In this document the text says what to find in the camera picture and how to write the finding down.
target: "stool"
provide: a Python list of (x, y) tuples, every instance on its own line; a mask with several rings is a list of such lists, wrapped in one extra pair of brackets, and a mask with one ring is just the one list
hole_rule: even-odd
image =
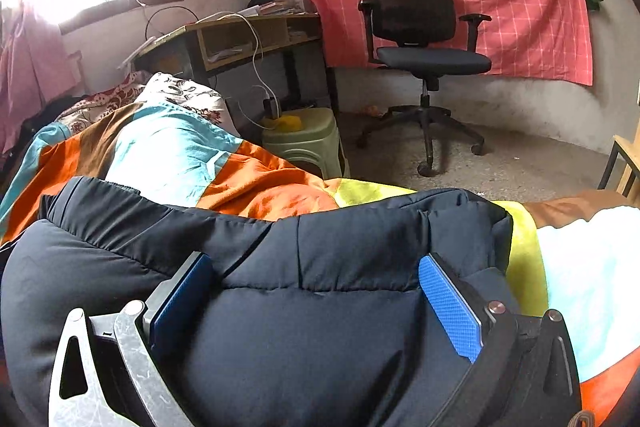
[(286, 111), (284, 114), (299, 117), (302, 130), (263, 131), (262, 146), (265, 149), (325, 180), (350, 177), (349, 163), (344, 156), (331, 109), (315, 107)]

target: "blue gripper pad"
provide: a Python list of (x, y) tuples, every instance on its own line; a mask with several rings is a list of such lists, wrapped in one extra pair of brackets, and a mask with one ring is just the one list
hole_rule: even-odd
[(201, 255), (164, 303), (149, 332), (151, 353), (157, 359), (174, 352), (201, 304), (209, 299), (213, 275), (210, 258)]
[(418, 279), (451, 344), (461, 357), (467, 357), (474, 363), (482, 349), (481, 329), (476, 316), (433, 257), (420, 260)]

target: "wall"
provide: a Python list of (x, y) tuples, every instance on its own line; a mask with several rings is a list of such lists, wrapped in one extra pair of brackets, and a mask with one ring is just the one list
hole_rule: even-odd
[[(435, 103), (460, 120), (548, 136), (608, 152), (614, 134), (633, 137), (638, 123), (640, 14), (631, 0), (605, 0), (591, 14), (594, 87), (557, 80), (449, 77)], [(420, 84), (409, 74), (337, 70), (340, 107), (358, 111), (415, 103)]]
[[(249, 0), (185, 0), (184, 5), (200, 17), (218, 10), (240, 9)], [(154, 8), (135, 10), (81, 28), (67, 36), (69, 52), (80, 49), (91, 92), (117, 84), (116, 66), (144, 41), (146, 16)], [(186, 22), (184, 10), (166, 10), (153, 19), (162, 32)], [(453, 110), (460, 120), (549, 136), (605, 152), (613, 134), (633, 137), (638, 121), (640, 14), (631, 0), (605, 0), (600, 13), (591, 15), (595, 79), (593, 88), (562, 81), (524, 80), (494, 76), (446, 78), (434, 97)], [(317, 49), (298, 52), (306, 96), (324, 94), (322, 61)], [(264, 79), (284, 92), (284, 74), (278, 56), (260, 67)], [(337, 70), (342, 110), (358, 111), (364, 105), (379, 107), (415, 103), (420, 84), (397, 72)], [(251, 95), (255, 75), (250, 66), (220, 75), (218, 89), (225, 96), (242, 98), (250, 115), (260, 109), (259, 97)]]

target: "mesh backrest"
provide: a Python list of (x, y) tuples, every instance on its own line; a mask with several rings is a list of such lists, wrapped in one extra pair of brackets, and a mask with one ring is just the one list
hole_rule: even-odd
[(456, 33), (453, 0), (372, 0), (373, 34), (398, 44), (452, 39)]

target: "bed sheet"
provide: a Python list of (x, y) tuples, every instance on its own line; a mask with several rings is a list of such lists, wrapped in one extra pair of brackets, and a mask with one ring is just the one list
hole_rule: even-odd
[[(127, 185), (157, 203), (270, 221), (413, 192), (358, 180), (322, 180), (189, 107), (147, 100), (116, 108), (77, 134), (60, 121), (41, 130), (0, 203), (0, 245), (36, 219), (41, 195), (56, 195), (73, 176)], [(633, 301), (625, 302), (616, 286), (621, 274), (640, 269), (638, 248), (628, 233), (622, 235), (622, 230), (637, 230), (640, 210), (604, 191), (545, 203), (498, 204), (514, 218), (508, 282), (524, 313), (542, 315), (557, 306), (564, 314), (577, 353), (583, 406), (601, 422), (640, 365), (640, 328), (624, 327)], [(618, 214), (607, 214), (611, 209)], [(625, 239), (608, 244), (603, 227)], [(590, 243), (597, 246), (587, 248)], [(599, 259), (599, 279), (585, 279), (594, 278), (594, 270), (586, 271), (589, 264), (580, 256)], [(624, 313), (616, 315), (606, 306), (593, 312), (594, 299), (618, 308), (622, 302)]]

